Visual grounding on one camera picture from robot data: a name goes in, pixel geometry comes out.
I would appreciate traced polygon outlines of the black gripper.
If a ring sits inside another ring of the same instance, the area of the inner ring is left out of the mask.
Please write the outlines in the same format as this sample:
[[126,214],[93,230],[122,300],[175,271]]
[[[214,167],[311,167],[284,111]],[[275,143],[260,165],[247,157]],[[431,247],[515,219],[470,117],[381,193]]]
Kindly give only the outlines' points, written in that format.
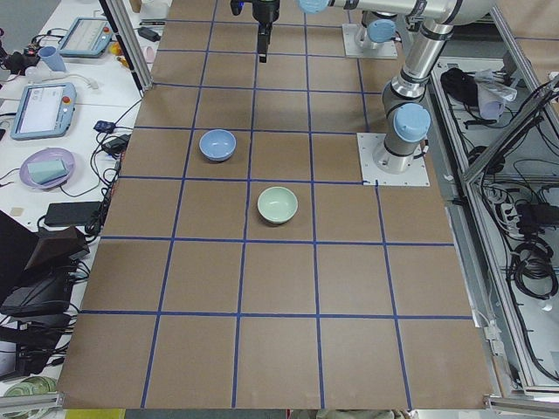
[[280,17],[279,0],[231,0],[231,13],[238,16],[245,3],[252,5],[252,16],[259,22],[257,36],[257,53],[260,63],[267,62],[268,48],[271,40],[273,24]]

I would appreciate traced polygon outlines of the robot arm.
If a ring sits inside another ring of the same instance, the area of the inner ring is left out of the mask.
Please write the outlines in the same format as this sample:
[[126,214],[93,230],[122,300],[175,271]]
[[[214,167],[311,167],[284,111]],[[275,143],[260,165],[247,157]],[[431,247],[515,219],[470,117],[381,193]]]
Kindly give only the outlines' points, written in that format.
[[[258,22],[257,54],[267,62],[273,23],[280,17],[280,1],[249,1],[252,17]],[[351,58],[395,58],[396,14],[364,10],[359,24],[343,24],[344,50]]]
[[388,132],[373,152],[374,163],[384,172],[399,175],[408,170],[420,141],[426,139],[431,116],[420,104],[425,86],[453,28],[484,17],[494,1],[299,1],[305,13],[328,7],[380,11],[424,17],[400,73],[383,89]]

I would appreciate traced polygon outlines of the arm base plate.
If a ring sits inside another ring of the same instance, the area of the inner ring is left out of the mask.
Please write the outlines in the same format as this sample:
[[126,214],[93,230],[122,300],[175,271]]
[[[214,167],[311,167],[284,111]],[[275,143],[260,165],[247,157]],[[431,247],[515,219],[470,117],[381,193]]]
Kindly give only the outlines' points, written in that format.
[[384,43],[372,42],[360,24],[343,24],[342,37],[345,55],[348,58],[389,60],[397,58],[397,48],[394,41],[389,40]]
[[366,186],[429,187],[430,181],[420,146],[405,157],[392,155],[384,144],[385,134],[358,133],[357,148]]

